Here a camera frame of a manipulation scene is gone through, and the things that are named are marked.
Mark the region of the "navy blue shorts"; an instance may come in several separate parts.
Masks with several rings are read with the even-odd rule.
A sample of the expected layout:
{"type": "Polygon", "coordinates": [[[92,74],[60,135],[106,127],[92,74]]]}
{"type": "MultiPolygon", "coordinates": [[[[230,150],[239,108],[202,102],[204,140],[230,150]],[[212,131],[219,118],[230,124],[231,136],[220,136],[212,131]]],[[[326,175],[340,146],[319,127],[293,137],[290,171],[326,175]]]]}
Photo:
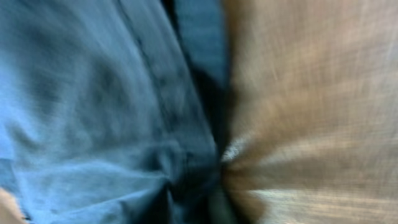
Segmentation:
{"type": "Polygon", "coordinates": [[[210,223],[220,1],[1,2],[1,182],[29,223],[210,223]]]}

